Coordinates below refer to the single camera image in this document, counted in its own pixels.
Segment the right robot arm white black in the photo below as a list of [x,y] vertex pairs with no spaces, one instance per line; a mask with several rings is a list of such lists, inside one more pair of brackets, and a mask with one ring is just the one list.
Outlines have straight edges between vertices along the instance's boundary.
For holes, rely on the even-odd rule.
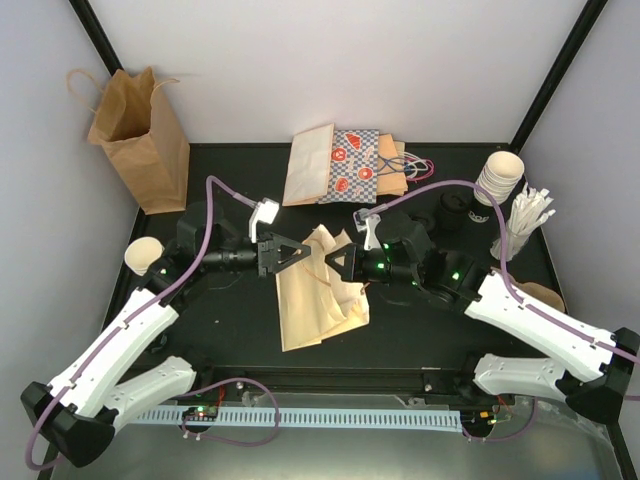
[[363,244],[326,254],[342,281],[401,284],[435,307],[500,329],[541,352],[539,358],[486,353],[454,379],[457,396],[525,395],[565,403],[600,424],[618,421],[639,350],[639,336],[579,321],[534,298],[510,277],[471,256],[438,248],[423,224],[404,213],[374,214],[359,225]]

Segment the cream paper bag with handles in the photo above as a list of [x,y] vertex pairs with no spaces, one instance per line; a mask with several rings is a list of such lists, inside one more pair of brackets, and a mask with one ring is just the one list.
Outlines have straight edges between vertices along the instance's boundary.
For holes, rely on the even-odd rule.
[[309,257],[276,275],[281,349],[284,352],[366,326],[370,307],[363,283],[347,283],[325,256],[349,244],[345,231],[334,236],[322,224],[303,241]]

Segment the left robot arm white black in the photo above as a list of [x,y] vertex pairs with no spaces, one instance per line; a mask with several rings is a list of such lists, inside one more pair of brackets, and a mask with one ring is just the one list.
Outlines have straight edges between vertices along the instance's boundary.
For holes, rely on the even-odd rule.
[[176,236],[152,262],[121,311],[69,367],[47,383],[32,382],[20,400],[37,434],[76,467],[99,458],[115,435],[156,405],[188,394],[207,397],[213,372],[170,356],[130,379],[124,374],[196,297],[199,281],[212,273],[247,270],[278,274],[306,259],[311,249],[272,232],[243,237],[219,208],[190,205]]

